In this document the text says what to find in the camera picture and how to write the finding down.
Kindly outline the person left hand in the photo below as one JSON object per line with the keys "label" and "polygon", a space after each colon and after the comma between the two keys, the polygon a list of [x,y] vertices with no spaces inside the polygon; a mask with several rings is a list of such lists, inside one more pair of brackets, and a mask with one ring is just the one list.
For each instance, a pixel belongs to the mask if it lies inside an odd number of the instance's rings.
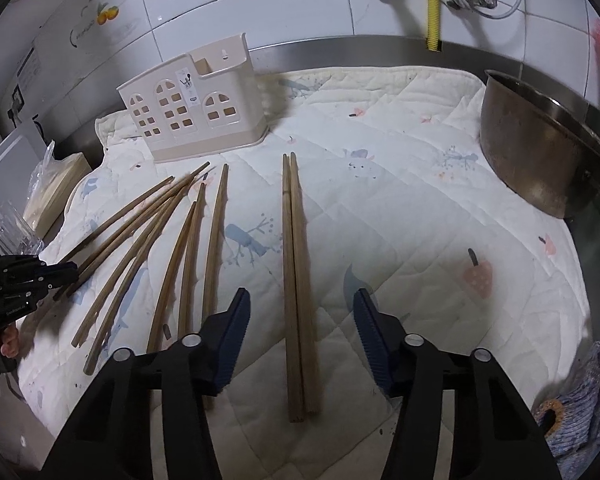
{"label": "person left hand", "polygon": [[10,324],[0,336],[0,352],[5,358],[15,359],[20,349],[19,330],[15,324]]}

